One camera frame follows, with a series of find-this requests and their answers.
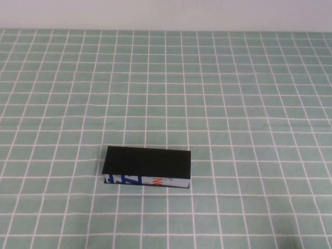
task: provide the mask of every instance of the black box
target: black box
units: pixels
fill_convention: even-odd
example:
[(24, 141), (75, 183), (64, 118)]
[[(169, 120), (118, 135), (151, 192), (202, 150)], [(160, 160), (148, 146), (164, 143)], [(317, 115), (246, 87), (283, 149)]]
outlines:
[(186, 150), (109, 146), (102, 174), (105, 183), (189, 188)]

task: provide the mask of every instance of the white wall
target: white wall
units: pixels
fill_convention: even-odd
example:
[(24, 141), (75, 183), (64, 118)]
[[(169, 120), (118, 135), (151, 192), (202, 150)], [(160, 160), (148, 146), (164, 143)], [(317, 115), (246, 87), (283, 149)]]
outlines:
[(331, 0), (1, 0), (0, 27), (330, 31)]

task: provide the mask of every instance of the grid pattern tablecloth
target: grid pattern tablecloth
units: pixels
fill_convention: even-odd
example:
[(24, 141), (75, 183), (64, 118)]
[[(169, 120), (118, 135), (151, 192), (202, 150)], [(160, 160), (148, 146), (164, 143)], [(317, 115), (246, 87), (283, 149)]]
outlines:
[[(0, 247), (331, 249), (331, 82), (331, 33), (0, 30)], [(104, 184), (107, 145), (190, 189)]]

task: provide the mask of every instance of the black top surface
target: black top surface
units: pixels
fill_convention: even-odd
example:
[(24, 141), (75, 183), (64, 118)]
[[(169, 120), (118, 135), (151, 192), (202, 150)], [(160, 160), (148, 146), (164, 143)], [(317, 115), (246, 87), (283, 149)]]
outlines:
[(186, 150), (109, 146), (103, 174), (190, 179)]

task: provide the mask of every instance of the colorful printed label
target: colorful printed label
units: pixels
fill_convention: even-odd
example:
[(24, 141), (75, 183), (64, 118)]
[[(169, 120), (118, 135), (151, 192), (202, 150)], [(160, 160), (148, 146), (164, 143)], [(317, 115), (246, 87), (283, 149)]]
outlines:
[(165, 177), (146, 177), (134, 175), (105, 175), (106, 182), (120, 184), (150, 184), (155, 186), (173, 186), (187, 188), (189, 179), (165, 178)]

